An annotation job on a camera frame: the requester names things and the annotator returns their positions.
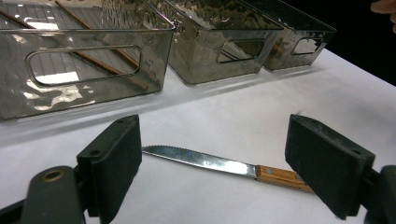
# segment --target serrated knife blade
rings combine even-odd
[[[181,147],[147,146],[142,147],[146,154],[186,163],[215,171],[242,175],[261,182],[313,192],[306,183],[293,171],[274,167],[253,165],[241,161],[232,161]]]

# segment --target wooden chopstick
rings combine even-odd
[[[5,11],[3,11],[1,9],[0,9],[0,15],[6,17],[7,19],[9,19],[11,21],[14,21],[15,23],[19,24],[20,26],[23,26],[24,28],[35,29],[34,26],[10,16],[9,14],[7,14]],[[79,51],[75,51],[75,52],[72,52],[72,53],[76,54],[78,57],[86,60],[87,62],[92,63],[92,64],[100,67],[101,69],[107,71],[111,75],[122,75],[122,72],[119,71],[118,69],[116,69],[116,68],[114,68],[114,67],[112,67],[112,66],[110,66],[110,65],[108,65],[106,63],[103,63],[103,62],[91,57],[87,53],[83,53],[83,52],[79,52]],[[148,86],[146,84],[143,84],[143,83],[138,82],[136,80],[131,80],[131,83],[133,83],[134,85],[138,86],[139,88],[141,88],[144,91],[146,91],[148,89]]]
[[[73,18],[74,20],[76,20],[82,27],[84,27],[85,29],[91,30],[91,26],[83,21],[79,16],[77,16],[74,12],[72,12],[71,10],[69,10],[67,7],[65,7],[61,2],[59,1],[55,1],[55,4],[58,5],[58,7],[60,7],[61,9],[63,9],[67,15],[69,15],[71,18]],[[137,69],[139,67],[139,63],[132,58],[129,54],[125,53],[124,51],[120,50],[120,49],[114,49],[114,51],[123,59],[125,60],[127,63],[130,63],[134,66],[135,69]],[[158,78],[155,77],[154,74],[148,72],[148,76],[149,78],[151,78],[153,81],[155,82],[160,82],[160,80]]]

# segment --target white table surface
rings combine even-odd
[[[143,146],[171,145],[290,169],[290,114],[318,119],[396,164],[396,88],[326,49],[310,67],[184,85],[168,67],[160,93],[0,123],[0,207],[30,179],[77,154],[112,121],[138,114]],[[316,196],[143,155],[113,223],[363,223],[338,219]],[[87,218],[99,223],[98,218]]]

